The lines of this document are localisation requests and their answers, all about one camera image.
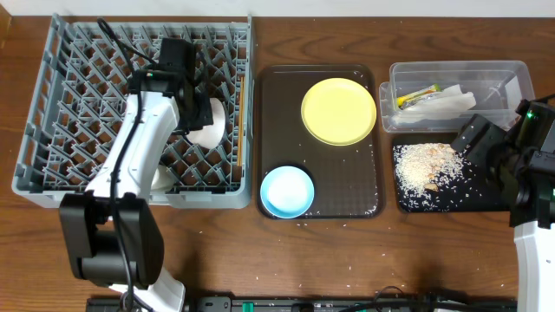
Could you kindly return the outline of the green orange snack wrapper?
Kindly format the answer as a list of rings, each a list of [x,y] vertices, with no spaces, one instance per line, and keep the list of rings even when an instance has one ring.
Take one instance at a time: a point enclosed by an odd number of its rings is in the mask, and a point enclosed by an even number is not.
[[[413,99],[415,99],[419,96],[423,96],[425,94],[432,94],[432,93],[436,93],[436,92],[440,92],[440,91],[441,91],[441,88],[437,84],[433,84],[433,85],[431,85],[429,87],[426,87],[426,88],[423,88],[421,90],[414,91],[413,93],[406,94],[406,95],[403,95],[401,97],[397,97],[396,98],[396,104],[399,108],[401,108],[402,105],[407,101],[413,100]]]

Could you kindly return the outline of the light blue bowl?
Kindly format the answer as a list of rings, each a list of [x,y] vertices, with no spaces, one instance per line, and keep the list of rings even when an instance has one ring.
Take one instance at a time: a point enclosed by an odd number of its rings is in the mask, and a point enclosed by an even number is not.
[[[280,166],[262,179],[259,199],[273,217],[293,219],[305,214],[315,198],[310,175],[296,166]]]

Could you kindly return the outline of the white plastic cup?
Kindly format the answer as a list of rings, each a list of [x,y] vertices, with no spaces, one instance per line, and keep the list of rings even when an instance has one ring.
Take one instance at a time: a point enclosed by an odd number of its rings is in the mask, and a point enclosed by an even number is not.
[[[168,192],[175,184],[174,176],[167,166],[158,165],[153,176],[151,192]]]

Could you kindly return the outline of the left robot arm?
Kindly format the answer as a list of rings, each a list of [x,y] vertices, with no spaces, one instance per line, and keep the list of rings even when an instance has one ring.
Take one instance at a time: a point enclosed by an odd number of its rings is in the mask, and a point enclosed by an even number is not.
[[[164,269],[164,242],[148,206],[173,185],[158,166],[173,131],[207,149],[225,136],[222,103],[196,91],[195,47],[161,42],[159,60],[133,72],[125,118],[101,170],[59,213],[75,277],[123,294],[128,311],[181,311],[185,286]]]

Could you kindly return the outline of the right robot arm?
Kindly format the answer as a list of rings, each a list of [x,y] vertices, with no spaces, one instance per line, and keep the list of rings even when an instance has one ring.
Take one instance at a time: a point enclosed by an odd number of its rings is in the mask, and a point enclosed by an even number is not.
[[[522,100],[505,131],[476,114],[451,147],[486,173],[510,211],[518,311],[554,310],[554,96]]]

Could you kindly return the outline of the white pink bowl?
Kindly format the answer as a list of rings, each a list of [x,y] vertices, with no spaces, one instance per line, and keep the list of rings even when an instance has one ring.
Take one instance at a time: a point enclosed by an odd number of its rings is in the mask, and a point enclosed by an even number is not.
[[[228,120],[225,107],[219,99],[211,98],[210,103],[213,123],[203,126],[200,130],[192,130],[186,135],[186,139],[190,143],[198,144],[207,149],[213,149],[221,143],[225,135],[225,127]]]

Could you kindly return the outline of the yellow round plate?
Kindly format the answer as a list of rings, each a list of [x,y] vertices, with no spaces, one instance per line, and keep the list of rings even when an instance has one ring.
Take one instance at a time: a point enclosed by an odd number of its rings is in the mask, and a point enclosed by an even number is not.
[[[349,146],[365,139],[377,119],[368,89],[346,78],[329,78],[310,87],[300,114],[307,131],[331,146]]]

